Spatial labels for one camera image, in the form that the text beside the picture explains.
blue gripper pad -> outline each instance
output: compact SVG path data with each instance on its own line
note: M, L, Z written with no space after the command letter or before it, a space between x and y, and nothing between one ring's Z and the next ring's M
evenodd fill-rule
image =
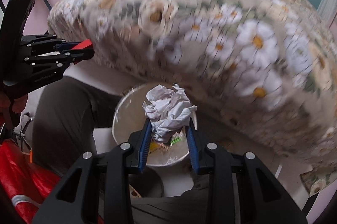
M151 143L151 131L152 131L151 122L148 122L147 127L145 129L143 141L139 150L138 169L140 172L142 172L146 166L146 161L149 154L149 148Z
M195 142L195 138L194 138L193 130L192 130L191 126L188 126L186 128L186 139L187 139L188 149L189 149L189 152L190 152L190 160L191 160L192 168L193 168L194 172L196 172L196 174L198 174L199 169L200 169L199 152L198 152L197 144Z

silver screw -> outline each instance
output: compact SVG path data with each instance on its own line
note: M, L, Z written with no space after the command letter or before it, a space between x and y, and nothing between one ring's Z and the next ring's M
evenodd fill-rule
M215 143L208 143L207 148L209 150L215 150L216 148L218 148L218 145L216 145Z
M245 156L246 156L246 158L248 158L248 159L254 159L254 158L255 158L255 154L252 153L252 152L247 152Z
M91 152L85 152L84 154L83 154L83 158L84 159L89 159L89 158L91 158L92 157L92 153Z
M131 145L130 143L122 143L120 147L122 150L128 150L131 147Z

human hand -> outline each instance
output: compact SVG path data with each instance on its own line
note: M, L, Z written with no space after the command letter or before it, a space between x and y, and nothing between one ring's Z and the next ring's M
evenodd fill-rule
M11 110L16 114L21 113L26 107L27 100L28 100L28 95L24 95L21 98L14 99L14 103L13 103ZM10 106L11 106L11 101L9 100L9 98L6 96L5 93L0 92L0 107L8 108ZM1 108L0 108L0 124L4 124L5 119L3 117Z

white stripe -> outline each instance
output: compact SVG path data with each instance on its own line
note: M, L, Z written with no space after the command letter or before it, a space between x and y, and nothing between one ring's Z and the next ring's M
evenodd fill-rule
M276 174L275 174L275 177L278 178L278 176L280 175L280 172L281 172L281 169L282 169L282 165L280 164L277 168L277 171L276 171Z
M12 204L13 204L14 207L21 202L31 203L38 208L40 208L40 206L41 206L41 204L37 203L36 201L32 200L30 197L28 197L26 195L15 195L15 196L12 197Z

finger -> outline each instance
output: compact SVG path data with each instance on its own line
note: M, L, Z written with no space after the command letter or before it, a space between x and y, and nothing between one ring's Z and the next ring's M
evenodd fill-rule
M9 106L11 106L11 101L5 93L0 92L0 107L8 108Z
M28 100L28 95L24 95L21 98L14 99L12 111L16 114L21 113L25 108Z

